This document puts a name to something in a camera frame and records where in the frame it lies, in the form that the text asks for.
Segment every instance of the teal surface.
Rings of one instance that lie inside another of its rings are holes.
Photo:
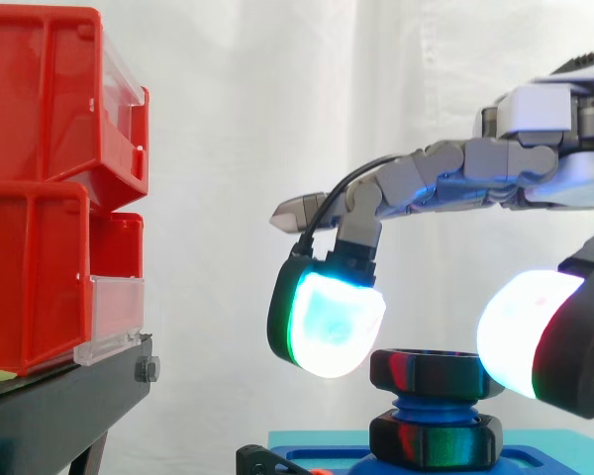
[[[529,445],[581,475],[594,475],[594,440],[571,430],[504,430],[505,445]],[[268,446],[368,445],[366,430],[290,430],[268,435]],[[329,468],[349,468],[355,460],[330,461]],[[298,461],[304,468],[327,466],[325,460]]]

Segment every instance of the white backdrop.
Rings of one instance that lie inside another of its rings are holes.
[[[365,365],[324,381],[271,355],[266,310],[293,238],[270,214],[376,155],[468,136],[479,106],[594,48],[587,0],[73,3],[102,12],[152,100],[150,196],[132,209],[162,374],[111,431],[103,475],[232,474],[235,450],[269,430],[366,428],[389,408]],[[503,283],[593,233],[594,212],[387,223],[377,346],[474,350]],[[482,407],[508,428],[594,437],[594,422],[514,394]]]

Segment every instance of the red storage bin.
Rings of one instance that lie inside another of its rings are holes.
[[[140,216],[91,214],[79,184],[0,182],[0,370],[138,344],[142,238]]]
[[[148,105],[96,10],[0,5],[0,180],[77,182],[104,212],[142,198]]]

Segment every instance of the robotic arm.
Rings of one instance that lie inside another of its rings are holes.
[[[594,208],[594,52],[481,109],[471,139],[379,158],[329,194],[279,205],[271,223],[301,237],[273,293],[267,327],[271,348],[322,376],[352,370],[371,349],[384,312],[382,297],[372,288],[380,222],[494,204],[511,210]],[[331,228],[338,228],[334,251],[325,261],[314,259],[314,232]],[[592,418],[594,238],[551,273],[555,276],[516,278],[489,304],[478,331],[480,357],[506,386]],[[548,279],[553,284],[542,285],[546,295],[530,292],[534,281]],[[527,301],[516,306],[510,301],[516,293]],[[507,308],[518,308],[529,320],[494,318],[497,313],[506,317]],[[498,361],[491,354],[516,322],[534,322],[536,328],[531,347],[522,342],[522,360],[532,375],[522,378],[526,384],[521,386],[505,374],[511,358]],[[489,336],[489,329],[498,334],[500,328],[501,335]],[[331,365],[323,367],[327,360]]]

